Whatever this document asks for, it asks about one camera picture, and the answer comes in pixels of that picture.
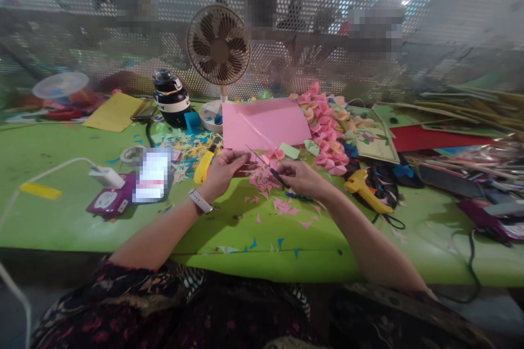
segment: yellow sticky note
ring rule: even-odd
[[[124,93],[116,93],[84,122],[86,127],[122,132],[133,122],[131,116],[143,101]]]
[[[47,199],[58,199],[62,191],[37,183],[25,183],[20,186],[20,191],[41,196]]]

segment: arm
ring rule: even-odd
[[[277,172],[295,191],[323,203],[344,234],[366,279],[407,291],[428,288],[411,262],[342,192],[301,161],[284,161]]]
[[[255,165],[248,162],[250,155],[225,152],[215,156],[207,170],[207,180],[198,193],[209,204],[222,196],[233,177],[247,177]],[[180,239],[203,212],[186,196],[175,208],[166,211],[111,255],[109,261],[119,266],[156,270],[171,255]]]

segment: floor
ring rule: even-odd
[[[0,260],[33,306],[33,320],[62,294],[84,283],[95,269],[101,254],[27,250],[0,250]],[[338,285],[307,284],[306,295],[312,307],[312,323],[327,336],[327,304]],[[439,287],[449,296],[467,296],[466,287]],[[524,347],[524,312],[503,288],[485,288],[472,304],[442,302],[481,328],[499,349]],[[22,348],[25,315],[20,303],[0,283],[0,349]]]

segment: floral dress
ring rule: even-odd
[[[102,260],[92,279],[40,319],[32,348],[489,348],[427,293],[354,284],[330,304],[329,341],[298,285],[201,269],[169,272]]]

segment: thermos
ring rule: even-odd
[[[186,126],[185,113],[191,112],[189,94],[180,79],[168,69],[159,69],[153,75],[154,100],[165,122],[179,128]]]

